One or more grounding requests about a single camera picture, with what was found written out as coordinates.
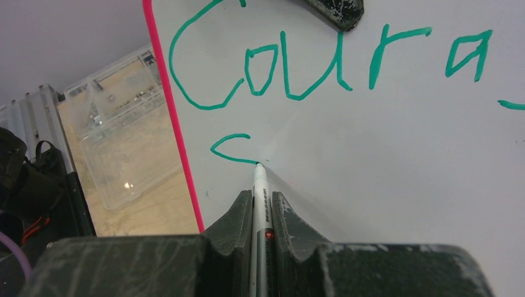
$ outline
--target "white marker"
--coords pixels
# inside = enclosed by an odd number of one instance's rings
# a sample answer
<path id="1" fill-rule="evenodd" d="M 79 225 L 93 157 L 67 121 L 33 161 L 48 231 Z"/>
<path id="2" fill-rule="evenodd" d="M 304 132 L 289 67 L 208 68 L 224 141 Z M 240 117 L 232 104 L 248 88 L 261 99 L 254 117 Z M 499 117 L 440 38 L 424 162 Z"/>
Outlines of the white marker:
<path id="1" fill-rule="evenodd" d="M 271 192 L 263 165 L 255 166 L 249 296 L 278 296 Z"/>

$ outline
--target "wooden surface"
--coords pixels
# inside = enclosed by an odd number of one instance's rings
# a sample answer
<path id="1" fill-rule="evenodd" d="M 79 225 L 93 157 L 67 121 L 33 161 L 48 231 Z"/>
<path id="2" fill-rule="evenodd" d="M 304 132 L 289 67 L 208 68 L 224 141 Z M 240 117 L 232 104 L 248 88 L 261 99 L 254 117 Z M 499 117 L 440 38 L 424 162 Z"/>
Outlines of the wooden surface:
<path id="1" fill-rule="evenodd" d="M 74 133 L 67 104 L 60 104 L 58 111 L 97 236 L 198 233 L 182 170 L 152 187 L 136 200 L 116 210 L 105 209 L 80 150 L 80 140 Z"/>

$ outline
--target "clear plastic container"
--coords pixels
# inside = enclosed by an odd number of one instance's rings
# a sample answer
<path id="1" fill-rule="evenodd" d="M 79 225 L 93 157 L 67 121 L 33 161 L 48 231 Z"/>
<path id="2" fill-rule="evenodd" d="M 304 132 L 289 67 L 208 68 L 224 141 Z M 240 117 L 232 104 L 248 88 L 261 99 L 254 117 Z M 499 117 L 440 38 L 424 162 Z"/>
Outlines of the clear plastic container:
<path id="1" fill-rule="evenodd" d="M 151 46 L 68 87 L 80 148 L 106 209 L 181 169 Z"/>

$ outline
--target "white ceiling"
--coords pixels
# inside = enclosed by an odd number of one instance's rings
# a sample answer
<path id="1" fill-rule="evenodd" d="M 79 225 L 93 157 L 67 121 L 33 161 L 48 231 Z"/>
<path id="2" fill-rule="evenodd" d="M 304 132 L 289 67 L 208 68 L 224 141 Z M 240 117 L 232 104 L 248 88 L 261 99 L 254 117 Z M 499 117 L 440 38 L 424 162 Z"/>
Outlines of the white ceiling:
<path id="1" fill-rule="evenodd" d="M 141 0 L 0 0 L 0 105 L 57 91 L 149 43 Z"/>

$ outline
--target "red wire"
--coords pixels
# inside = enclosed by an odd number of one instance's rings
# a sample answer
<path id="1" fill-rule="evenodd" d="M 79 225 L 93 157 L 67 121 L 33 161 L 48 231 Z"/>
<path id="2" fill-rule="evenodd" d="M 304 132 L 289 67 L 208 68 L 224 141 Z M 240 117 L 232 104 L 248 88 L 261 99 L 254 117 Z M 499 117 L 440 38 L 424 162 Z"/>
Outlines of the red wire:
<path id="1" fill-rule="evenodd" d="M 42 220 L 42 217 L 38 218 L 38 220 L 35 223 L 32 223 L 31 226 L 27 227 L 27 229 L 24 231 L 24 234 L 29 231 L 31 228 L 33 228 L 38 222 Z"/>
<path id="2" fill-rule="evenodd" d="M 42 217 L 38 218 L 38 220 L 35 223 L 33 223 L 31 226 L 29 226 L 29 228 L 27 228 L 24 231 L 24 236 L 22 237 L 22 245 L 25 245 L 25 243 L 27 242 L 29 237 L 31 237 L 31 235 L 33 235 L 35 232 L 37 232 L 38 230 L 40 230 L 42 228 L 42 226 L 36 226 L 36 227 L 32 228 L 33 226 L 35 226 L 41 220 L 42 220 Z M 49 220 L 50 220 L 49 218 L 46 218 L 46 222 L 44 222 L 44 226 L 49 224 Z"/>
<path id="3" fill-rule="evenodd" d="M 28 233 L 24 234 L 24 237 L 22 238 L 22 244 L 25 245 L 25 243 L 26 243 L 27 239 L 29 238 L 29 236 L 31 236 L 34 232 L 37 232 L 39 229 L 40 229 L 40 226 L 37 226 L 36 228 L 34 228 L 32 230 L 28 230 Z"/>

